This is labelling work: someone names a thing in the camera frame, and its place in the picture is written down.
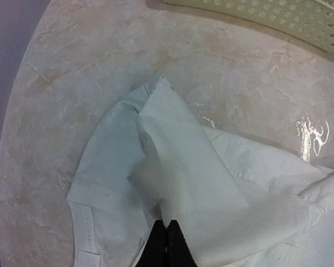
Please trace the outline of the white cloth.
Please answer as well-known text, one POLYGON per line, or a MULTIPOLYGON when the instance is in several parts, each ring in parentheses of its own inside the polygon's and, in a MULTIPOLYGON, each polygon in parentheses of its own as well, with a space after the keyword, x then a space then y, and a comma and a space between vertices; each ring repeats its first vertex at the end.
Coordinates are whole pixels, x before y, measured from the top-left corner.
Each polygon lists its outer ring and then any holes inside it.
POLYGON ((67 195, 74 266, 135 266, 177 220, 197 266, 329 261, 334 170, 201 125, 165 77, 131 91, 89 138, 67 195))

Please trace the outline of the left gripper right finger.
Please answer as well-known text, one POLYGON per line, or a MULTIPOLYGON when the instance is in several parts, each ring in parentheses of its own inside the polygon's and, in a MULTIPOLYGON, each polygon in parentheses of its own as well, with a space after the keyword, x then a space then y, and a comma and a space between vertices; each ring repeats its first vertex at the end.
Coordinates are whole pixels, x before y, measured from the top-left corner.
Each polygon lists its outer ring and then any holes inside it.
POLYGON ((167 227, 167 266, 198 267, 186 243, 177 220, 172 220, 167 227))

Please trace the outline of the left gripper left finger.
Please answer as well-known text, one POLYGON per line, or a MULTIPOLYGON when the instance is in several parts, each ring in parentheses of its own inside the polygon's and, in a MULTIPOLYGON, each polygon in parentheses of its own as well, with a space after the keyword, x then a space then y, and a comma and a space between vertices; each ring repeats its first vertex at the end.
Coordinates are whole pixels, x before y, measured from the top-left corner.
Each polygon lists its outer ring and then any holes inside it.
POLYGON ((167 266, 166 252, 166 227, 162 220, 157 220, 153 224, 145 247, 142 249, 141 256, 136 267, 163 267, 167 266))

